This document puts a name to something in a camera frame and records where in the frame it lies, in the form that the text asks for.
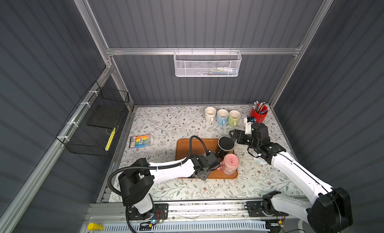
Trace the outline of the black patterned mug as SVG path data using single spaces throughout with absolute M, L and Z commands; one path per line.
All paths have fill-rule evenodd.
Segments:
M 224 158 L 227 154 L 233 153 L 235 149 L 235 143 L 231 138 L 223 136 L 218 140 L 218 152 L 216 156 L 218 158 Z

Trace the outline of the light green mug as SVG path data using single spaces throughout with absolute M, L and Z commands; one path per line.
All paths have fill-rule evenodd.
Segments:
M 237 127 L 241 117 L 242 116 L 240 112 L 238 112 L 237 110 L 231 110 L 228 116 L 228 124 L 232 127 Z

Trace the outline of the light blue mug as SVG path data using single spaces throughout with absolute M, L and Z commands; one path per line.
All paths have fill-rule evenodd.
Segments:
M 217 111 L 217 124 L 220 126 L 226 126 L 228 122 L 229 112 L 225 109 Z

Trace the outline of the white mug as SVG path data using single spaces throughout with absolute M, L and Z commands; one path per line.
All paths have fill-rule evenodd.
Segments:
M 217 110 L 214 107 L 207 107 L 205 109 L 205 118 L 207 122 L 213 122 L 216 118 Z

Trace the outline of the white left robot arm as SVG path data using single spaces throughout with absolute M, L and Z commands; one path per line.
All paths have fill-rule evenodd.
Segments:
M 155 204 L 149 193 L 153 185 L 179 178 L 205 181 L 210 172 L 220 167 L 218 157 L 207 149 L 198 136 L 189 139 L 188 155 L 176 161 L 151 163 L 140 158 L 132 165 L 119 168 L 108 177 L 108 188 L 123 200 L 129 210 L 134 207 L 141 217 L 149 219 L 155 213 Z

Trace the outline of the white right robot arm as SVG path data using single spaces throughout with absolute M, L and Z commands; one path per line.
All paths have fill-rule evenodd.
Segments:
M 271 142 L 268 128 L 263 123 L 251 124 L 250 131 L 231 130 L 229 135 L 232 141 L 253 150 L 252 157 L 262 158 L 281 171 L 307 197 L 307 201 L 302 201 L 272 191 L 263 196 L 261 208 L 264 215 L 286 213 L 308 223 L 316 233 L 340 233 L 353 224 L 348 192 L 320 180 L 291 157 L 285 148 Z

